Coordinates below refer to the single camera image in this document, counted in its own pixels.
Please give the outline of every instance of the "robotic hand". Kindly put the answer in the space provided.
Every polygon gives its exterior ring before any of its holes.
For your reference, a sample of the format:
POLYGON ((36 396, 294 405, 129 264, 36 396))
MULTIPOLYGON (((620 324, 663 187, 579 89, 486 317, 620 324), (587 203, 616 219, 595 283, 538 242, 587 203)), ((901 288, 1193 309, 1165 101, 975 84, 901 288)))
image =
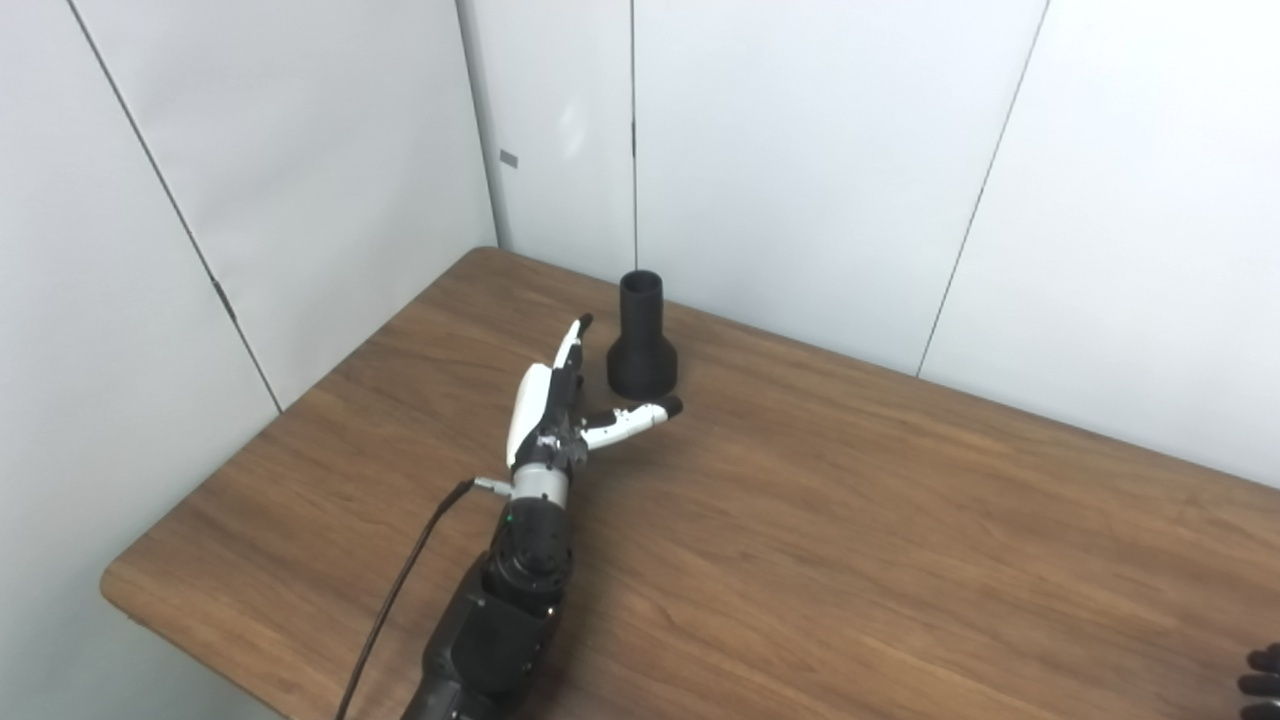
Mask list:
POLYGON ((668 396, 575 420, 590 324, 591 315, 579 318, 554 363, 531 365, 520 383, 507 434, 511 482, 475 480, 507 505, 489 550, 463 575, 426 644, 422 682, 402 720, 495 720, 520 706, 573 574, 564 510, 573 471, 590 451, 684 409, 668 396))
MULTIPOLYGON (((1249 653, 1253 675, 1242 675, 1240 692, 1256 697, 1280 698, 1280 643, 1249 653)), ((1251 705, 1240 711, 1242 720, 1280 720, 1280 700, 1251 705)))

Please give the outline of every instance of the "wire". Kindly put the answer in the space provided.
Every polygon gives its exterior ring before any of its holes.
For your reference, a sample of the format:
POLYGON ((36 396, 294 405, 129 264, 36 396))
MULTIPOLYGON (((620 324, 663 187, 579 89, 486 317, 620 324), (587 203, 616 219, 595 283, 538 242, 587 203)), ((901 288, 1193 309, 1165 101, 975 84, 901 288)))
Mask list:
POLYGON ((378 616, 374 618, 374 626, 369 630, 369 638, 365 639, 365 647, 360 651, 360 657, 356 659, 356 666, 351 670, 351 679, 347 680, 347 691, 342 693, 342 702, 338 703, 338 711, 334 712, 333 720, 344 720, 347 717, 347 706, 351 705, 352 696, 356 694, 356 685, 360 683, 360 674, 365 671, 365 662, 369 661, 369 652, 374 650, 374 641, 378 639, 378 633, 383 629, 383 623, 387 621, 387 615, 392 610, 392 603, 396 602, 396 596, 399 594, 401 587, 404 585, 404 579, 408 578, 410 570, 417 562, 417 556, 422 553, 422 548, 426 547, 426 538, 431 536, 431 529, 435 528, 435 523, 440 520, 449 507, 458 501, 460 497, 471 489, 475 484, 475 478, 470 480, 462 480, 458 487, 453 488, 449 495, 444 496, 440 505, 435 507, 435 512, 431 514, 431 519, 426 521, 422 528, 422 534, 417 537, 417 542, 413 543, 413 550, 410 551, 408 557, 404 560, 404 566, 401 568, 399 575, 392 583, 392 589, 387 591, 387 598, 383 600, 383 607, 378 611, 378 616))

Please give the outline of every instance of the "white panel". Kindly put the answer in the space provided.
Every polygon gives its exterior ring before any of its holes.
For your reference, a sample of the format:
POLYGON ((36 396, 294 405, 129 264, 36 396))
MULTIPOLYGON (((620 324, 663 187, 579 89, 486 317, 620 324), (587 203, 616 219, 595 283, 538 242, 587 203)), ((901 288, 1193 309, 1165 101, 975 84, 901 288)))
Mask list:
POLYGON ((282 404, 494 242, 453 0, 81 0, 282 404))
POLYGON ((924 377, 1280 484, 1277 36, 1055 3, 924 377))
POLYGON ((266 717, 97 580, 275 409, 68 6, 3 15, 0 715, 266 717))
POLYGON ((1042 0, 636 0, 640 265, 914 373, 1042 0))
POLYGON ((630 1, 460 8, 503 246, 616 282, 635 268, 630 1))

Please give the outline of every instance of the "wood grain surface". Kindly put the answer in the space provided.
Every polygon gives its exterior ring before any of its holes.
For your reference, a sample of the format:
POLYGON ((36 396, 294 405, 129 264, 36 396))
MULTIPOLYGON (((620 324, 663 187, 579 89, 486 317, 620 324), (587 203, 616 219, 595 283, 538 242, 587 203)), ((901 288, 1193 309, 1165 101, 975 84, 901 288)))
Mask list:
MULTIPOLYGON (((525 368, 607 283, 462 259, 124 552, 102 593, 287 717, 332 716, 448 488, 503 477, 525 368)), ((1280 492, 668 305, 684 415, 570 495, 550 719, 1234 717, 1280 639, 1280 492)), ((500 498, 436 528, 352 717, 394 720, 500 498)))

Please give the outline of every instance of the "black bottle-shaped object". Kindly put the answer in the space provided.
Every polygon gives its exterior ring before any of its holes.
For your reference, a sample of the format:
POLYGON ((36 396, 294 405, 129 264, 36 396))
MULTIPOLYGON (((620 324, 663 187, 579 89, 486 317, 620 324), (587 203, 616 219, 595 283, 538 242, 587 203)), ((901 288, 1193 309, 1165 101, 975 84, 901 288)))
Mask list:
POLYGON ((662 277, 622 275, 622 336, 609 348, 609 387, 627 400, 657 400, 676 387, 676 346, 662 334, 662 277))

